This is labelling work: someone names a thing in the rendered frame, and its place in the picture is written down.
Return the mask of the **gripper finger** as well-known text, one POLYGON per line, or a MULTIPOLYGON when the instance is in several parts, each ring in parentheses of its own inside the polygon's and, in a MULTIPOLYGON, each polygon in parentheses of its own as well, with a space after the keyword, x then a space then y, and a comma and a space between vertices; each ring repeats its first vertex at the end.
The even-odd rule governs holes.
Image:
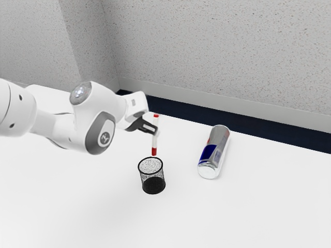
POLYGON ((154 135, 156 133, 156 131, 158 131, 158 128, 153 125, 152 123, 148 122, 145 120, 143 127, 145 128, 145 132, 144 133, 148 133, 151 135, 154 135))

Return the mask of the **white pen with red caps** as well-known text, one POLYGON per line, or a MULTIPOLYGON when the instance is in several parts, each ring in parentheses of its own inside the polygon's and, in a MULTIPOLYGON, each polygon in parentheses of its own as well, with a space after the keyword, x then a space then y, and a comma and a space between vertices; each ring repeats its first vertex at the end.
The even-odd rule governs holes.
MULTIPOLYGON (((153 115, 153 125, 158 127, 158 120, 159 120, 159 114, 154 113, 153 115)), ((152 138, 152 156, 157 155, 157 138, 158 138, 158 131, 153 135, 152 138)))

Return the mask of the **black mesh pen holder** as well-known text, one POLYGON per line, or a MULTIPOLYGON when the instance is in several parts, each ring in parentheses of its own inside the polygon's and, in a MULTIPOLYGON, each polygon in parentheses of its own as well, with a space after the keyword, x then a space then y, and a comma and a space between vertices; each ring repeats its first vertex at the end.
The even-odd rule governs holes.
POLYGON ((142 189, 147 194, 158 194, 166 187, 163 162, 158 157, 147 157, 138 163, 142 189))

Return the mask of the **silver and blue drink can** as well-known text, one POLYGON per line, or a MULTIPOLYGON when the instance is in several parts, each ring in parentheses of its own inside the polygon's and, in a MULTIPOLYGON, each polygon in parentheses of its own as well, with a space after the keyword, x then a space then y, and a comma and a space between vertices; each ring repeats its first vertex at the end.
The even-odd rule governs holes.
POLYGON ((229 145, 230 135, 230 130, 224 125, 212 127, 197 165, 198 173, 202 178, 215 179, 219 176, 229 145))

